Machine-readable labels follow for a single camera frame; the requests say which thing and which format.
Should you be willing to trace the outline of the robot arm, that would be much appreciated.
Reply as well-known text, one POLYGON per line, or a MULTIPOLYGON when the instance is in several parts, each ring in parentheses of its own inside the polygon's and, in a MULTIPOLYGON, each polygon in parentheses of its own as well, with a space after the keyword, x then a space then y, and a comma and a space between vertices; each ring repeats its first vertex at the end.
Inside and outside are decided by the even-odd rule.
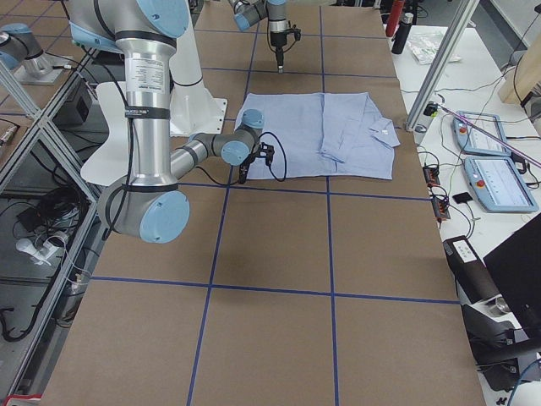
POLYGON ((267 19, 270 49, 275 54, 277 71, 281 74, 284 68, 287 30, 290 28, 287 21, 287 1, 229 0, 228 3, 232 7, 233 19, 241 31, 267 19))
POLYGON ((264 116, 249 109, 232 134, 197 134, 171 151, 170 62, 180 41, 193 34, 187 2, 71 1, 67 10, 78 45, 124 56, 126 89, 118 94, 127 120, 128 164, 101 194, 101 221, 109 232, 168 243, 190 214, 178 180, 210 156, 231 166, 243 163, 260 142, 264 116))

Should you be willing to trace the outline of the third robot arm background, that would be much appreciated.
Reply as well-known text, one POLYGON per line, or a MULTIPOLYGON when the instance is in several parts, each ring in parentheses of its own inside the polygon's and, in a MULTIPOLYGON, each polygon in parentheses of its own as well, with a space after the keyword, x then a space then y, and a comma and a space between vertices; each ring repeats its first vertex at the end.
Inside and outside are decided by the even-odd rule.
POLYGON ((60 75, 32 30, 23 23, 1 27, 1 61, 22 84, 52 85, 60 75))

